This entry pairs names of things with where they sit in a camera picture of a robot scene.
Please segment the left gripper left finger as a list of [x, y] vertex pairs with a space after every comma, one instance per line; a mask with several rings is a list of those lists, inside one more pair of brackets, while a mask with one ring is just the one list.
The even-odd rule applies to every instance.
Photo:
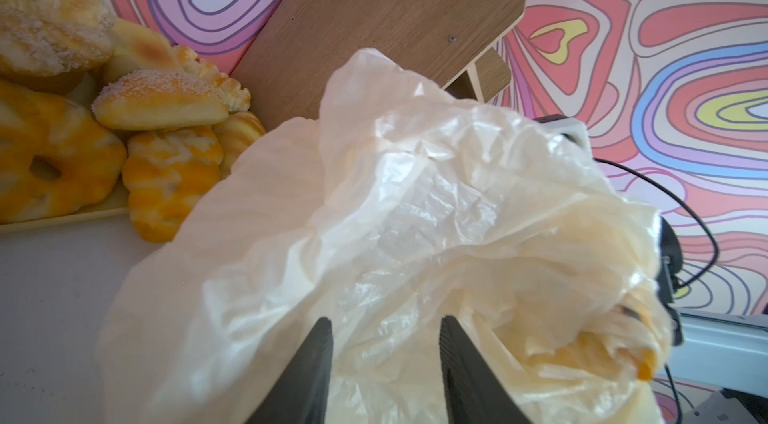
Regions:
[[332, 356], [332, 322], [321, 317], [246, 423], [323, 424]]

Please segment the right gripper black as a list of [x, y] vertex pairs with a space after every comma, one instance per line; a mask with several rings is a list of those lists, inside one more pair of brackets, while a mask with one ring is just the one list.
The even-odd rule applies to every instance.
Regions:
[[659, 232], [660, 270], [656, 280], [658, 298], [671, 319], [672, 345], [680, 346], [684, 342], [680, 313], [673, 307], [675, 303], [676, 275], [683, 267], [683, 252], [679, 239], [663, 217], [660, 219]]

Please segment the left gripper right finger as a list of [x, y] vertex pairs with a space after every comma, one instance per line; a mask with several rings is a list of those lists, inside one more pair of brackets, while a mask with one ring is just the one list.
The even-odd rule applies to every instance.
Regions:
[[439, 347], [449, 423], [531, 423], [454, 316], [441, 320]]

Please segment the translucent beige plastic bag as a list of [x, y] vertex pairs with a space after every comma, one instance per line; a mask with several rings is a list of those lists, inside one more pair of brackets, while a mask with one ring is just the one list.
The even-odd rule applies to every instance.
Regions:
[[659, 228], [562, 135], [359, 50], [132, 269], [105, 419], [241, 423], [326, 317], [329, 422], [443, 423], [452, 315], [532, 421], [658, 423]]

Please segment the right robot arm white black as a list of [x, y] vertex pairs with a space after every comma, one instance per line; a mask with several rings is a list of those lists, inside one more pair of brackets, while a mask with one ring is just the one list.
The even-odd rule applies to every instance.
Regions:
[[652, 382], [663, 420], [766, 422], [766, 278], [687, 258], [667, 221], [660, 249], [660, 299], [673, 324], [671, 360]]

